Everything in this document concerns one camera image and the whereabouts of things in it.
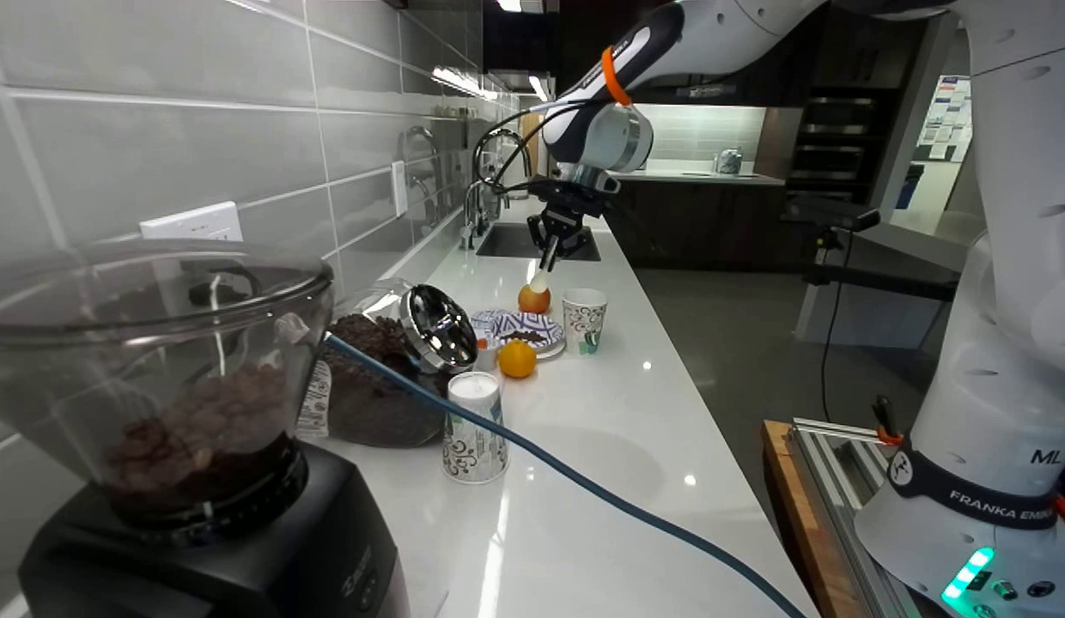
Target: kitchen cabinet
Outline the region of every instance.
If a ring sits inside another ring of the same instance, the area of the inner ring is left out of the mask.
[[[791,197],[870,202],[897,104],[889,88],[813,88],[787,172]]]
[[[921,20],[867,20],[826,10],[810,87],[819,88],[902,88],[923,38]]]
[[[560,75],[560,13],[504,13],[485,6],[485,68],[522,68]]]
[[[803,273],[813,235],[779,221],[782,190],[626,182],[607,227],[633,269]]]

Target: black cable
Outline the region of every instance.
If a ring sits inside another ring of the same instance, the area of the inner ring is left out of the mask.
[[[485,175],[473,175],[473,182],[485,182],[485,186],[490,186],[490,190],[497,190],[497,194],[508,194],[513,186],[497,186],[497,178],[508,172],[508,164],[524,150],[524,143],[551,123],[551,119],[555,119],[555,118],[562,118],[562,115],[571,115],[571,111],[581,111],[581,108],[594,108],[594,101],[566,101],[566,104],[555,104],[555,111],[552,115],[545,115],[522,142],[518,142],[518,147],[503,160],[503,168],[490,175],[490,178],[485,178]],[[529,111],[518,111],[518,115],[508,115],[508,118],[503,118],[497,123],[490,123],[477,142],[473,142],[473,156],[482,150],[482,143],[497,131],[497,127],[504,127],[504,123],[513,123],[513,119],[518,119],[518,118],[524,118],[524,115],[534,115],[534,108]]]
[[[562,465],[560,456],[552,456],[552,455],[545,455],[544,448],[536,448],[534,438],[524,438],[522,434],[515,434],[515,428],[508,428],[508,426],[503,426],[503,421],[496,421],[496,419],[489,419],[489,416],[477,416],[477,413],[472,413],[472,410],[460,410],[460,404],[455,404],[455,402],[445,402],[445,400],[426,390],[422,384],[401,378],[400,371],[388,371],[382,362],[366,358],[365,352],[358,352],[353,345],[348,345],[348,341],[339,341],[339,338],[334,338],[334,332],[323,332],[323,345],[318,345],[318,348],[330,352],[330,354],[339,354],[342,362],[365,364],[374,378],[385,378],[385,382],[405,388],[408,396],[422,400],[422,402],[433,404],[433,410],[444,410],[445,416],[458,416],[458,419],[465,419],[465,421],[472,421],[472,426],[477,426],[477,428],[489,428],[489,434],[503,437],[504,444],[522,448],[524,455],[534,455],[536,461],[544,461],[545,468],[552,468],[555,475],[562,475],[562,477],[573,480],[578,487],[583,487],[583,492],[591,492],[594,497],[607,503],[610,507],[619,507],[619,513],[626,513],[626,516],[633,516],[633,519],[640,519],[640,523],[645,523],[645,524],[654,524],[654,530],[660,530],[660,532],[668,532],[668,537],[672,537],[672,540],[680,540],[680,544],[686,544],[686,545],[694,545],[694,551],[713,555],[719,563],[731,566],[742,580],[748,580],[760,595],[766,595],[782,614],[800,618],[798,603],[787,601],[766,578],[760,578],[760,575],[755,575],[751,566],[747,566],[739,555],[731,555],[729,551],[708,544],[703,537],[694,537],[694,532],[686,532],[686,530],[680,530],[680,524],[672,524],[672,523],[668,523],[668,519],[660,519],[660,516],[654,516],[654,513],[644,513],[640,504],[633,504],[633,503],[610,495],[610,492],[600,487],[597,480],[583,477],[581,469],[573,469],[573,468]]]
[[[513,143],[522,143],[522,137],[518,135],[513,135],[513,131],[489,131],[489,135],[482,135],[477,142],[473,142],[473,158],[472,158],[472,175],[482,182],[485,178],[485,168],[482,168],[482,150],[489,147],[489,142],[497,142],[497,137],[508,137]]]
[[[852,261],[852,235],[844,235],[843,269],[847,269],[847,261]],[[822,362],[819,362],[819,402],[822,402],[822,419],[826,421],[835,421],[830,419],[830,400],[829,400],[829,362],[830,362],[830,341],[835,341],[835,325],[839,325],[843,293],[844,293],[844,281],[839,279],[835,305],[830,305],[830,323],[829,323],[829,338],[822,341]]]
[[[518,147],[513,147],[513,156],[497,164],[497,172],[496,172],[496,178],[490,178],[489,186],[497,190],[497,194],[513,194],[513,186],[497,186],[497,178],[508,172],[508,164],[529,147],[529,142],[534,142],[551,119],[571,115],[573,108],[583,108],[583,104],[571,104],[571,108],[562,108],[562,111],[545,115],[545,118],[518,142]]]

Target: white tile wall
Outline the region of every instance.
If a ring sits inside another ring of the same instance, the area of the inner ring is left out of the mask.
[[[31,197],[11,131],[0,118],[0,261],[50,246],[48,222]]]
[[[67,239],[134,221],[323,186],[314,115],[24,104]]]
[[[0,0],[0,261],[237,199],[248,239],[327,259],[353,301],[444,221],[395,221],[388,168],[436,108],[485,115],[428,81],[477,49],[477,0]],[[0,448],[0,603],[74,483]]]
[[[305,30],[228,0],[0,0],[11,87],[308,104]]]
[[[640,104],[656,127],[649,158],[713,160],[719,150],[739,147],[755,158],[766,108],[656,108]]]
[[[239,205],[239,222],[252,245],[299,246],[317,259],[334,251],[327,186]]]

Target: white cup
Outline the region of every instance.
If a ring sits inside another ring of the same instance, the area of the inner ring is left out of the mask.
[[[465,371],[445,384],[451,402],[503,421],[503,378],[490,371]],[[455,477],[496,477],[504,469],[504,438],[466,419],[444,416],[444,468]]]
[[[566,348],[578,354],[597,354],[600,352],[600,329],[605,329],[605,308],[607,298],[597,287],[566,287],[562,294],[562,329]]]

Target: white countertop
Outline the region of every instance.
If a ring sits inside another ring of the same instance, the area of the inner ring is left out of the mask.
[[[551,285],[555,298],[571,285],[607,293],[605,348],[597,358],[566,352],[534,382],[504,382],[504,421],[724,545],[819,614],[623,246],[605,222],[591,227],[600,261],[560,261]],[[522,259],[451,251],[428,285],[466,313],[515,305],[524,269]],[[445,477],[440,448],[323,448],[366,477],[401,551],[414,618],[779,614],[729,566],[610,513],[515,448],[490,480]]]
[[[713,160],[694,158],[649,158],[644,172],[610,172],[623,182],[698,182],[698,186],[782,186],[782,178],[755,175],[751,160],[742,160],[739,175],[713,172]]]

